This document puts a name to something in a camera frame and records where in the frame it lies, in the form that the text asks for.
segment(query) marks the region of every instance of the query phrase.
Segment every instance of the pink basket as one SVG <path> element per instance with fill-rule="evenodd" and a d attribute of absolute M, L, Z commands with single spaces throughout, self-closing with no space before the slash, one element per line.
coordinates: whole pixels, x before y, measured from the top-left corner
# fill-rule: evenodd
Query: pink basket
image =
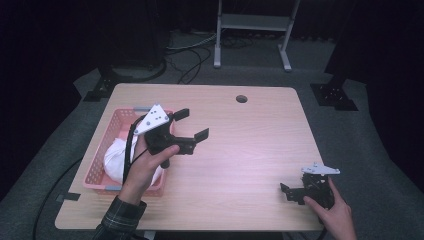
<path fill-rule="evenodd" d="M 131 124 L 134 123 L 141 115 L 136 112 L 143 111 L 148 112 L 149 109 L 116 109 L 113 113 L 112 119 L 107 127 L 107 130 L 103 136 L 103 139 L 98 147 L 91 166 L 88 169 L 83 186 L 86 188 L 93 189 L 98 194 L 102 195 L 118 195 L 121 190 L 122 184 L 113 181 L 104 171 L 103 159 L 107 149 L 112 145 L 115 138 L 127 140 L 128 131 Z M 171 124 L 171 134 L 173 133 L 173 126 Z M 167 170 L 164 169 L 162 175 L 156 180 L 156 182 L 150 186 L 143 196 L 160 197 L 163 194 L 165 187 Z"/>

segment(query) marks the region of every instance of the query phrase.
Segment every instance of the gray carpet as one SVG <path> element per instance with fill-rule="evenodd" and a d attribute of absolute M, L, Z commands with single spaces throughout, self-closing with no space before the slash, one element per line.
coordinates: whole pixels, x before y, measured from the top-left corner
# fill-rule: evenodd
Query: gray carpet
<path fill-rule="evenodd" d="M 204 39 L 202 36 L 173 34 L 173 46 L 186 46 Z M 359 111 L 335 111 L 320 107 L 309 86 L 327 83 L 331 75 L 324 68 L 334 48 L 331 42 L 291 40 L 287 53 L 293 68 L 282 68 L 276 39 L 254 39 L 247 47 L 222 50 L 222 67 L 213 68 L 213 54 L 201 66 L 191 84 L 248 85 L 292 87 L 300 98 L 324 163 L 339 168 L 334 181 L 353 209 L 359 239 L 424 239 L 424 194 L 393 164 L 388 157 L 368 112 L 365 85 L 348 80 L 347 95 Z M 201 57 L 207 51 L 197 49 Z M 166 57 L 168 67 L 156 79 L 142 84 L 175 84 L 181 71 L 198 62 L 193 52 Z M 152 71 L 125 70 L 134 76 L 147 76 Z M 184 80 L 194 76 L 190 73 Z M 75 80 L 82 98 L 96 85 L 97 69 Z M 28 165 L 9 194 L 0 203 L 0 239 L 31 239 L 39 207 L 54 182 L 81 158 L 107 104 L 84 102 L 46 141 Z M 37 239 L 90 239 L 92 231 L 64 231 L 54 226 L 61 203 L 58 195 L 66 193 L 78 164 L 59 182 L 47 199 L 38 221 Z M 284 234 L 285 239 L 314 239 L 318 232 Z M 190 239 L 206 239 L 201 234 L 186 234 Z M 257 239 L 274 239 L 275 234 L 257 234 Z"/>

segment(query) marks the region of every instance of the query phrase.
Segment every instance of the person's left hand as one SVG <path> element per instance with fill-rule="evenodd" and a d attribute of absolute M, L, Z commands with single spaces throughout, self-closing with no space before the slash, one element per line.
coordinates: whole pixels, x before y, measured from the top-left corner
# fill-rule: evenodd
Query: person's left hand
<path fill-rule="evenodd" d="M 134 157 L 137 157 L 145 151 L 146 148 L 147 145 L 144 140 L 144 135 L 139 136 L 134 149 Z M 153 156 L 149 153 L 149 151 L 144 152 L 131 165 L 128 177 L 122 186 L 121 192 L 119 193 L 119 199 L 127 203 L 138 205 L 140 203 L 141 196 L 149 188 L 158 166 L 165 160 L 177 154 L 179 150 L 180 148 L 178 145 L 173 145 Z"/>

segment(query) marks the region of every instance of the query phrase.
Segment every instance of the hand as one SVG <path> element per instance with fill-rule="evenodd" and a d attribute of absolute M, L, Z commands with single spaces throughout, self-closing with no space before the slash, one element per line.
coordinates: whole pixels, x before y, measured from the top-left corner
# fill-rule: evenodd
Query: hand
<path fill-rule="evenodd" d="M 338 240 L 356 239 L 352 210 L 340 196 L 331 178 L 329 178 L 329 185 L 334 194 L 334 205 L 330 210 L 324 209 L 310 197 L 305 196 L 303 200 L 323 221 L 324 226 L 334 238 Z"/>
<path fill-rule="evenodd" d="M 147 145 L 144 136 L 139 136 L 134 149 L 134 157 L 141 154 L 146 148 Z M 130 204 L 138 205 L 141 196 L 150 187 L 157 167 L 165 160 L 177 154 L 179 150 L 180 148 L 174 145 L 153 156 L 149 151 L 143 153 L 131 165 L 127 180 L 119 193 L 119 199 Z"/>

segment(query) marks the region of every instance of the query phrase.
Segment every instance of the plaid sleeve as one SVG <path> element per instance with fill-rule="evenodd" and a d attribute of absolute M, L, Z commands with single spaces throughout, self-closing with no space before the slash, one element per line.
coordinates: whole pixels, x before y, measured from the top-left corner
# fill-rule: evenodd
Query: plaid sleeve
<path fill-rule="evenodd" d="M 93 239 L 130 239 L 146 207 L 147 204 L 143 201 L 136 206 L 123 202 L 116 196 Z"/>

